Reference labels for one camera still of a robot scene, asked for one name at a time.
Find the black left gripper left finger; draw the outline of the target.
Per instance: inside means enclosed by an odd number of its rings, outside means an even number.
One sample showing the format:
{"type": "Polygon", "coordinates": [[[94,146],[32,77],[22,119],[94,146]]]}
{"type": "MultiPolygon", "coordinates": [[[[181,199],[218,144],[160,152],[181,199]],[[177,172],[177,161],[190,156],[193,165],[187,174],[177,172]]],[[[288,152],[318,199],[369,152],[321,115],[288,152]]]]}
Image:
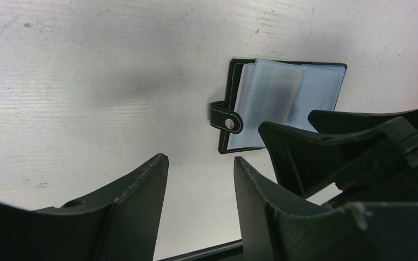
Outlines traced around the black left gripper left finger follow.
{"type": "Polygon", "coordinates": [[[168,168],[159,153],[59,208],[0,203],[0,260],[152,260],[168,168]]]}

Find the black leather card holder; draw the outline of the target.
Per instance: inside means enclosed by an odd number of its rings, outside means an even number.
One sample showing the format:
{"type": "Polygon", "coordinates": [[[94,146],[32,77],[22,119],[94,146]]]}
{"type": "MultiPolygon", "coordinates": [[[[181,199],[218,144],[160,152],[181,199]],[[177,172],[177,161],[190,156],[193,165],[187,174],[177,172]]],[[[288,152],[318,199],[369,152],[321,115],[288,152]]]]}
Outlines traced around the black leather card holder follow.
{"type": "Polygon", "coordinates": [[[347,71],[345,63],[233,58],[225,97],[210,103],[210,125],[220,131],[218,152],[265,147],[263,122],[315,132],[313,110],[334,111],[347,71]]]}

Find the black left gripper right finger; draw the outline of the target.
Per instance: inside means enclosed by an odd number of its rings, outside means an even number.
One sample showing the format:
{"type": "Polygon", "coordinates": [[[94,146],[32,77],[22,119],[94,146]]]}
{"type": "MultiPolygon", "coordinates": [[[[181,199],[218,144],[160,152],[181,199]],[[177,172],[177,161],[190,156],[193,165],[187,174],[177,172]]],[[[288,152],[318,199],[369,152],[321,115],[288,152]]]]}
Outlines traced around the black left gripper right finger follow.
{"type": "Polygon", "coordinates": [[[418,260],[418,202],[311,203],[234,159],[245,260],[418,260]]]}

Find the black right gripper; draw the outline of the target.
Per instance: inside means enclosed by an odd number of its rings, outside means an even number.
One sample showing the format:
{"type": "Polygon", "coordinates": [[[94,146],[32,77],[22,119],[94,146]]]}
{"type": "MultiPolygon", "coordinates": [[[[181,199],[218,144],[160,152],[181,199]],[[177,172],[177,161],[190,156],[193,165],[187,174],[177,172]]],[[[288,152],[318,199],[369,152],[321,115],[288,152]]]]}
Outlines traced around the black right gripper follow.
{"type": "Polygon", "coordinates": [[[278,183],[307,197],[333,183],[346,202],[418,201],[418,109],[388,114],[313,110],[318,132],[264,122],[278,183]]]}

